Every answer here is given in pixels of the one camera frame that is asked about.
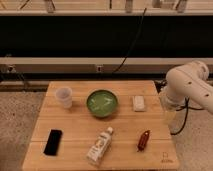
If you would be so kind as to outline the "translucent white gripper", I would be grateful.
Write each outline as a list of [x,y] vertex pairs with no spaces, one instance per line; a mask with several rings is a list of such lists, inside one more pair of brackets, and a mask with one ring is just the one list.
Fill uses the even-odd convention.
[[159,99],[164,110],[165,123],[169,125],[176,115],[176,110],[180,106],[180,102],[168,88],[163,88],[161,90]]

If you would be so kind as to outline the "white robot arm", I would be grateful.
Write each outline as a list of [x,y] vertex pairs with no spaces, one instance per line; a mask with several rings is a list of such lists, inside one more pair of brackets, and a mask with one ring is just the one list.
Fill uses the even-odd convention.
[[213,114],[213,86],[207,83],[208,77],[208,66],[202,61],[192,61],[167,72],[167,84],[159,93],[166,124],[172,122],[186,98]]

